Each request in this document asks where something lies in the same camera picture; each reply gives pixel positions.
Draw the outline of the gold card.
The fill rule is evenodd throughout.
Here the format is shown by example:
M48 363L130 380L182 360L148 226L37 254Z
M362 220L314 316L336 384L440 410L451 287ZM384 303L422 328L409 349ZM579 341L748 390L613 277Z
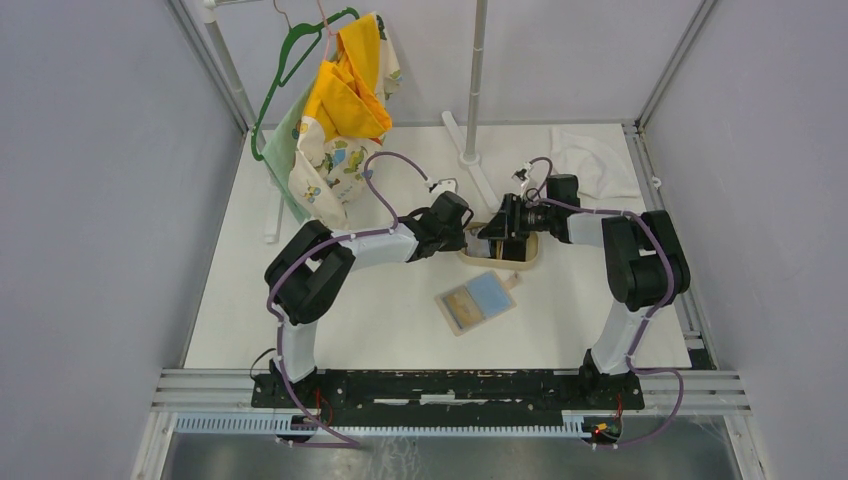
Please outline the gold card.
M452 324L460 332L482 323L483 311L465 287L457 288L441 298L441 304Z

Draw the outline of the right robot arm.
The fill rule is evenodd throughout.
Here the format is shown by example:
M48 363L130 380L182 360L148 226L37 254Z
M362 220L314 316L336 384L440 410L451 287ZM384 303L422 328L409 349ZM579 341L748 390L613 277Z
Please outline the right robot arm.
M650 323L689 289L691 274L667 211L584 208L578 189L576 176L557 174L546 179L542 197L507 194L477 236L509 244L545 232L564 244L602 249L613 304L577 382L580 400L602 408L637 374L634 357Z

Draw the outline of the beige card holder wallet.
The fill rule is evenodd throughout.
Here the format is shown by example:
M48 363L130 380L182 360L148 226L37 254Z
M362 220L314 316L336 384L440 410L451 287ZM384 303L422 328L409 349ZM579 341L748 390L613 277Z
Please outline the beige card holder wallet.
M472 278L471 280L468 280L467 282L461 285L458 285L448 291L436 295L434 301L437 307L439 308L440 312L444 316L446 323L452 333L455 336L461 336L485 324L489 320L492 320L514 309L517 303L512 296L511 290L517 285L519 285L521 281L522 278L517 271L513 271L512 274L508 277L502 278L496 271L490 270ZM456 327L452 324L446 314L444 307L441 304L441 298L445 294L460 287L465 287L468 289L472 298L477 302L485 316L485 320L482 323L474 326L473 328L469 328L463 332L458 331Z

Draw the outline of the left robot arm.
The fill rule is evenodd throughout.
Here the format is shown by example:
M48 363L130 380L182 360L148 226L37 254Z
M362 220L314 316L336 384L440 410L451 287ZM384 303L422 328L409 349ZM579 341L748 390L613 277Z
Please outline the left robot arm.
M290 407L314 394L317 322L333 305L350 273L382 264L411 263L466 246L465 228L474 213L453 192L429 207L397 217L382 228L332 230L305 223L264 273L266 309L277 318L275 392Z

